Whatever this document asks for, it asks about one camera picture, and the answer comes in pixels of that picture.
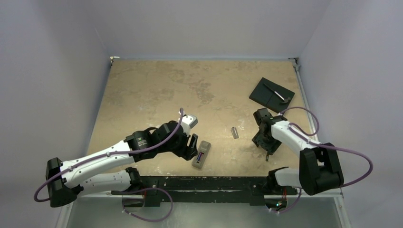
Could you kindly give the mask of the white remote control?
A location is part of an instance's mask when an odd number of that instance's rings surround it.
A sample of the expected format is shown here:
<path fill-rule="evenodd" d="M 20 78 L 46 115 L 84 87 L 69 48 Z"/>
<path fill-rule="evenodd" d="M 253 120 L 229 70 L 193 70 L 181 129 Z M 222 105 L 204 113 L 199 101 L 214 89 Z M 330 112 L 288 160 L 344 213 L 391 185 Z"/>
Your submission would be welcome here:
<path fill-rule="evenodd" d="M 202 141 L 198 148 L 198 154 L 194 157 L 192 161 L 192 166 L 197 169 L 201 169 L 205 164 L 210 149 L 211 149 L 211 143 L 207 141 Z"/>

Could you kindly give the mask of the grey battery cover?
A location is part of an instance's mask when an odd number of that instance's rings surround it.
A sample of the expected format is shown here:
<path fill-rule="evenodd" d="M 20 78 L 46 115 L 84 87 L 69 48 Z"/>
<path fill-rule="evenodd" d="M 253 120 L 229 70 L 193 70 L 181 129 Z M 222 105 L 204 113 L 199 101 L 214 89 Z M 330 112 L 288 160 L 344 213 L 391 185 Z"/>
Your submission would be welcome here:
<path fill-rule="evenodd" d="M 238 139 L 238 138 L 239 138 L 238 130 L 237 130 L 236 127 L 232 127 L 232 128 L 231 128 L 231 133 L 232 133 L 234 139 Z"/>

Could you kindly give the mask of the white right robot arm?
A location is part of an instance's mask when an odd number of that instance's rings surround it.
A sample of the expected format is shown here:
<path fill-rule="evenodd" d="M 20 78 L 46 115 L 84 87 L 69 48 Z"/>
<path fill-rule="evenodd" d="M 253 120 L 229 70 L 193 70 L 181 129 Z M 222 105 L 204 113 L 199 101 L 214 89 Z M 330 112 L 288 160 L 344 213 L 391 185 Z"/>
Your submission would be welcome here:
<path fill-rule="evenodd" d="M 285 187 L 300 188 L 308 195 L 340 188 L 344 184 L 337 151 L 331 143 L 320 143 L 292 127 L 283 115 L 272 116 L 262 108 L 253 117 L 259 127 L 252 142 L 273 155 L 286 145 L 299 158 L 297 169 L 282 167 L 268 172 L 264 188 L 279 193 Z"/>

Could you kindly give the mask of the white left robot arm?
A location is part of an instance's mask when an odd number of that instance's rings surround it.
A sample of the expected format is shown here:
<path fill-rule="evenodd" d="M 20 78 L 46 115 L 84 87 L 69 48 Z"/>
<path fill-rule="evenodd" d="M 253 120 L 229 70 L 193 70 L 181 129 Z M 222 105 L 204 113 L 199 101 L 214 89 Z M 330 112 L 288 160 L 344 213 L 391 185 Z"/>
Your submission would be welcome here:
<path fill-rule="evenodd" d="M 86 157 L 70 161 L 48 160 L 45 177 L 50 206 L 61 207 L 79 196 L 107 190 L 137 194 L 142 187 L 137 169 L 128 168 L 112 174 L 106 174 L 106 171 L 153 159 L 164 152 L 191 160 L 198 153 L 198 136 L 190 134 L 197 123 L 194 116 L 185 115 L 181 123 L 170 121 L 159 128 L 136 131 L 117 144 Z"/>

